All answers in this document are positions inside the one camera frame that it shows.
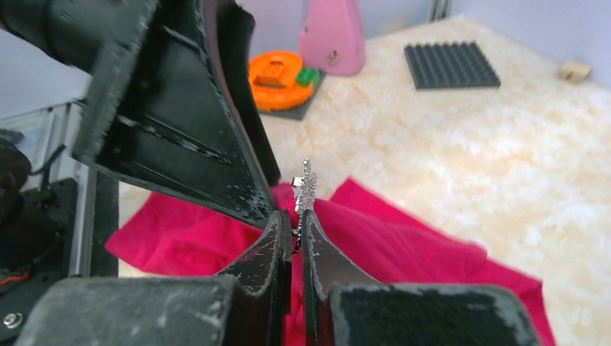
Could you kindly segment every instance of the silver jewelry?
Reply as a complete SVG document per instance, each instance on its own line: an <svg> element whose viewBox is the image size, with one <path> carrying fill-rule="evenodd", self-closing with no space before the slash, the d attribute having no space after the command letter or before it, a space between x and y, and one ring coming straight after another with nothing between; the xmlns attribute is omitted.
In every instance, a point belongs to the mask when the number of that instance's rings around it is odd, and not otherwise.
<svg viewBox="0 0 611 346"><path fill-rule="evenodd" d="M297 237L293 250L296 254L301 249L303 214L306 210L314 210L316 201L316 173L312 173L310 159L303 160L303 177L293 177L291 185L295 188L295 212L299 216L297 229L293 230L293 236Z"/></svg>

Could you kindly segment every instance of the green toy piece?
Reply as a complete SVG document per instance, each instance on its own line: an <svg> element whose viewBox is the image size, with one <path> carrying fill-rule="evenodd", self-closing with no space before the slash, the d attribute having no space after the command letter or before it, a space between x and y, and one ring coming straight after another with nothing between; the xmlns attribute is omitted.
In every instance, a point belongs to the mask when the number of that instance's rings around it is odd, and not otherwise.
<svg viewBox="0 0 611 346"><path fill-rule="evenodd" d="M306 88L310 83L314 83L314 89L321 82L321 72L317 68L302 68L295 78L297 83Z"/></svg>

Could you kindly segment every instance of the small beige block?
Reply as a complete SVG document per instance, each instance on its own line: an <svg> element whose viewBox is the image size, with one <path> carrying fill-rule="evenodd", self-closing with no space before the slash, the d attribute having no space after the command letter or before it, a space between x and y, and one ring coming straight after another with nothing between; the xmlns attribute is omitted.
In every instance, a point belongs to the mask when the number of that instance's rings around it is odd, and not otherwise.
<svg viewBox="0 0 611 346"><path fill-rule="evenodd" d="M591 70L592 67L590 65L586 65L585 63L580 63L578 61L567 61L560 66L558 75L565 81L579 83L588 76Z"/></svg>

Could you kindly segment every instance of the orange gear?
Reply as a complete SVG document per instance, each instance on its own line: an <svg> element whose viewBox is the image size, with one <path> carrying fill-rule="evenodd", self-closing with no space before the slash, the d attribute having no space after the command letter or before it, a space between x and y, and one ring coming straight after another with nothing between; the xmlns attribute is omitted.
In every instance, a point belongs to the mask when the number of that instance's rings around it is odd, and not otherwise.
<svg viewBox="0 0 611 346"><path fill-rule="evenodd" d="M314 85L304 87L295 78L303 67L301 57L291 52L270 52L249 64L249 82L259 110L289 110L308 101Z"/></svg>

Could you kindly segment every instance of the pink cloth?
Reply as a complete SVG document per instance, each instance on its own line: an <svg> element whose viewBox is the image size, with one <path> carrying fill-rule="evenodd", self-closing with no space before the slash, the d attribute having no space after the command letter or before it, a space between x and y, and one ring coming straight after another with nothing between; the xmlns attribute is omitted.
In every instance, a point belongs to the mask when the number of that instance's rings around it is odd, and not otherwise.
<svg viewBox="0 0 611 346"><path fill-rule="evenodd" d="M293 189L272 189L293 210ZM316 201L327 236L365 272L383 283L488 283L513 291L527 307L544 345L555 345L545 315L542 283L487 258L475 244L451 239L348 179L329 201ZM292 222L296 215L292 213ZM153 193L107 242L130 265L162 275L213 275L253 244L261 231L207 208ZM301 256L293 257L292 315L287 345L305 344Z"/></svg>

